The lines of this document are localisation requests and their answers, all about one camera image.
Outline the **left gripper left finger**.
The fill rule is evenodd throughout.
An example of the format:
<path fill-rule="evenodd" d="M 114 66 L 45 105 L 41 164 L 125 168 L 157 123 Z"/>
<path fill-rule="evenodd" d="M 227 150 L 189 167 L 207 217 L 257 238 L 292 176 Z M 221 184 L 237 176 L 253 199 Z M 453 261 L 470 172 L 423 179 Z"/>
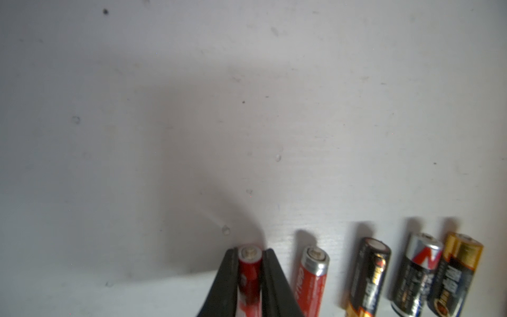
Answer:
<path fill-rule="evenodd" d="M 238 273 L 238 249 L 228 249 L 197 317 L 236 316 Z"/>

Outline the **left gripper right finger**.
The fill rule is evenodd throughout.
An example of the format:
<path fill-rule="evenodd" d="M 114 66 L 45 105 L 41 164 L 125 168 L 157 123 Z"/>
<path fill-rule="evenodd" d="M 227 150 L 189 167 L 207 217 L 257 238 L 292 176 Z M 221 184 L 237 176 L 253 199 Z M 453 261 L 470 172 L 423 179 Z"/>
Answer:
<path fill-rule="evenodd" d="M 273 249 L 263 251 L 261 264 L 262 316 L 303 317 Z"/>

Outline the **red white battery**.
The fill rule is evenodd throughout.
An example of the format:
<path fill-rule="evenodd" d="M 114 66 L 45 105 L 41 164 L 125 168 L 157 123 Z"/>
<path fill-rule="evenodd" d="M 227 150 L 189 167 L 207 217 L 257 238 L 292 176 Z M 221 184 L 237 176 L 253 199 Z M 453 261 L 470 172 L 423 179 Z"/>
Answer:
<path fill-rule="evenodd" d="M 329 266 L 330 257 L 321 248 L 308 246 L 303 250 L 294 298 L 306 317 L 319 316 Z"/>

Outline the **red chinese label battery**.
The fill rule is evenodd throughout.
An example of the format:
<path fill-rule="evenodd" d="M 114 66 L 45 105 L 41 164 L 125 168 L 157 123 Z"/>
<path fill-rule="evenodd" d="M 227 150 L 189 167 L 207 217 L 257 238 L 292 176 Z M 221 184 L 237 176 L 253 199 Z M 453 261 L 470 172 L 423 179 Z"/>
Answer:
<path fill-rule="evenodd" d="M 253 244 L 238 250 L 238 304 L 236 316 L 261 316 L 262 251 Z"/>

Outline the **black red silver battery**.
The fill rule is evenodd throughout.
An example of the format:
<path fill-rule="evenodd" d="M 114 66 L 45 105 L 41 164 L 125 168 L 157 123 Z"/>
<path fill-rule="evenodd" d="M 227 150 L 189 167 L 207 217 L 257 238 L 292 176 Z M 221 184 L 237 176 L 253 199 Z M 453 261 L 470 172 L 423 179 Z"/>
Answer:
<path fill-rule="evenodd" d="M 404 317 L 420 316 L 426 303 L 443 244 L 426 233 L 412 233 L 400 262 L 392 291 L 391 305 Z"/>

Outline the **black gold battery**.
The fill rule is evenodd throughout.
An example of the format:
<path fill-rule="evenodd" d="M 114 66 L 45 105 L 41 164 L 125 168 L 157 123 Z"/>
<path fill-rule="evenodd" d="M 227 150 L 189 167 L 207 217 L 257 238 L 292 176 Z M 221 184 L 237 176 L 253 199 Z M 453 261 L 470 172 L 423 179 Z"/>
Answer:
<path fill-rule="evenodd" d="M 457 232 L 447 235 L 427 299 L 436 316 L 461 315 L 482 252 L 483 245 L 470 236 Z"/>

